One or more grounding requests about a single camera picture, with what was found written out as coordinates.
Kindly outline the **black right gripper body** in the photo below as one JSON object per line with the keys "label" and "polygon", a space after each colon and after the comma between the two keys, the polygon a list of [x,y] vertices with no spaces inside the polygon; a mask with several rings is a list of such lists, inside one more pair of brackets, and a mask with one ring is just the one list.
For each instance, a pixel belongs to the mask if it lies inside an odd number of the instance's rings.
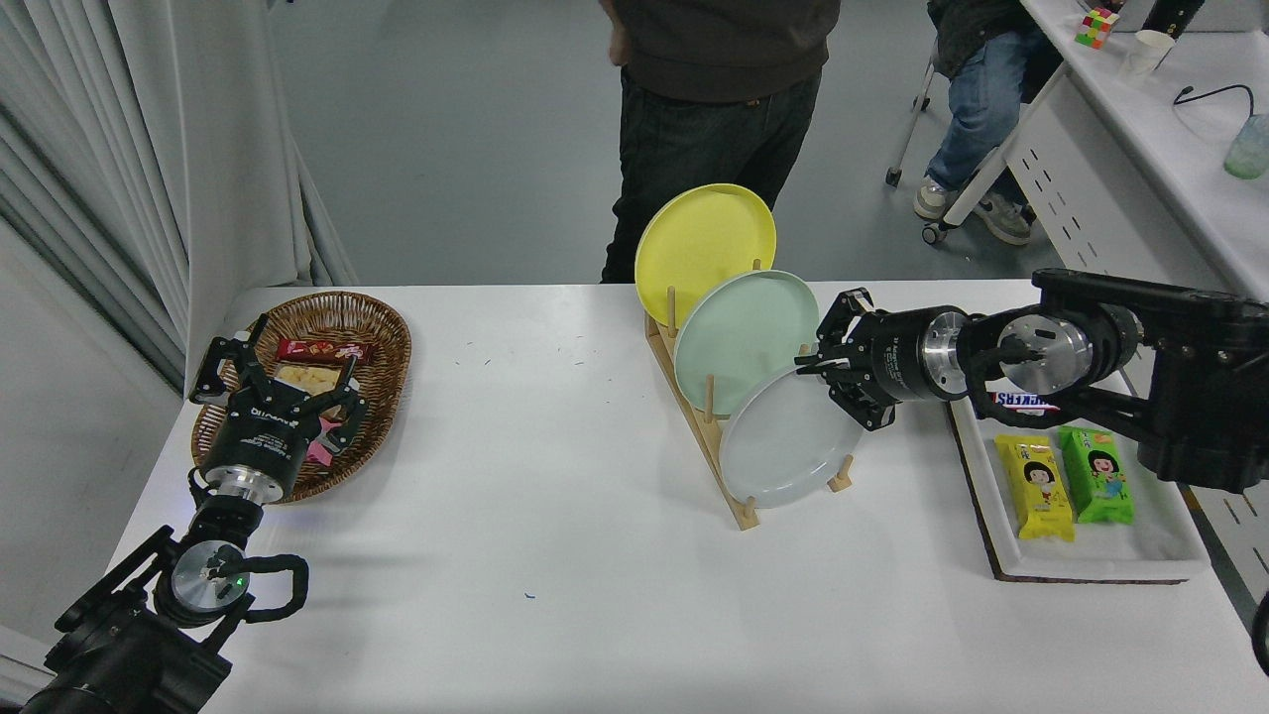
{"label": "black right gripper body", "polygon": [[865,353],[871,378],[893,401],[937,401],[923,356],[923,335],[939,313],[937,307],[865,313],[858,321],[858,344]]}

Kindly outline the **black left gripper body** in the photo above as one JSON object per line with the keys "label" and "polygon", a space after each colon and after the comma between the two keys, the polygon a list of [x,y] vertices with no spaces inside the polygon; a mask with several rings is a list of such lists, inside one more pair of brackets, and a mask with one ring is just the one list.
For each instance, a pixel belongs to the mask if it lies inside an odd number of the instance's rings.
{"label": "black left gripper body", "polygon": [[203,457],[203,479],[217,495],[291,495],[320,431],[320,417],[298,407],[231,408]]}

